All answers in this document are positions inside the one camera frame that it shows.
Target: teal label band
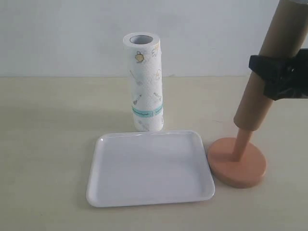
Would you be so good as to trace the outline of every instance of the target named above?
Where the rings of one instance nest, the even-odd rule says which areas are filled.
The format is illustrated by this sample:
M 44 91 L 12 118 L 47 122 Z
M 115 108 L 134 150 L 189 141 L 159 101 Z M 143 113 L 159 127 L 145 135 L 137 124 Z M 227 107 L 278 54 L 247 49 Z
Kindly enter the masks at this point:
M 149 118 L 149 117 L 153 117 L 155 115 L 158 115 L 159 113 L 161 113 L 162 109 L 163 109 L 163 105 L 160 105 L 159 107 L 157 107 L 156 109 L 152 110 L 152 111 L 140 111 L 137 110 L 136 108 L 132 107 L 133 112 L 142 118 Z

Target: round base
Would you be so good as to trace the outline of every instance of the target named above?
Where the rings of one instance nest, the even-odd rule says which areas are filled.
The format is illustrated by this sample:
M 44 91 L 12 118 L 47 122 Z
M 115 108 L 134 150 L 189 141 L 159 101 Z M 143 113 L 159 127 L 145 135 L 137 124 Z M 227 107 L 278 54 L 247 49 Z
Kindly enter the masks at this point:
M 207 160 L 214 175 L 235 188 L 250 188 L 259 184 L 266 170 L 266 159 L 261 151 L 248 143 L 240 161 L 232 160 L 235 138 L 215 141 L 207 151 Z

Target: plastic tray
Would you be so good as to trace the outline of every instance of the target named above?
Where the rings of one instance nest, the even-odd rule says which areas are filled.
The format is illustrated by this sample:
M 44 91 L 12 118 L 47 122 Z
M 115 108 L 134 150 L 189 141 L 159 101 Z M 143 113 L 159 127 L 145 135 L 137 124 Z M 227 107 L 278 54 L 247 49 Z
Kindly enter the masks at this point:
M 194 131 L 114 133 L 96 143 L 87 189 L 92 206 L 203 201 L 214 192 Z

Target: paper towel roll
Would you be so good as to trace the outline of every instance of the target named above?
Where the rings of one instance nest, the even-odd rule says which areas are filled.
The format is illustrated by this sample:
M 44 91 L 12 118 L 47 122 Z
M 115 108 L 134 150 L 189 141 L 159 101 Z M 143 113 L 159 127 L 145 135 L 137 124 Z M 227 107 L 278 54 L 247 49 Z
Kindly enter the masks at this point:
M 123 38 L 131 106 L 138 131 L 163 128 L 163 91 L 160 38 L 152 33 L 131 33 Z

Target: beige table surface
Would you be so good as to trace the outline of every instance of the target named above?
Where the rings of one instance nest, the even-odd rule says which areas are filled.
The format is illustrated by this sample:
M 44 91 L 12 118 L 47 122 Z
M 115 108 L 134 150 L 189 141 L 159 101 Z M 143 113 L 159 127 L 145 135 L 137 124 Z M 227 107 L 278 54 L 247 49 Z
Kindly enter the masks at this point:
M 205 147 L 235 136 L 247 77 L 164 79 L 164 130 L 192 129 Z M 93 208 L 86 186 L 99 136 L 134 131 L 125 78 L 0 78 L 1 231 L 308 230 L 308 100 L 275 102 L 252 142 L 263 183 L 215 179 L 206 202 Z

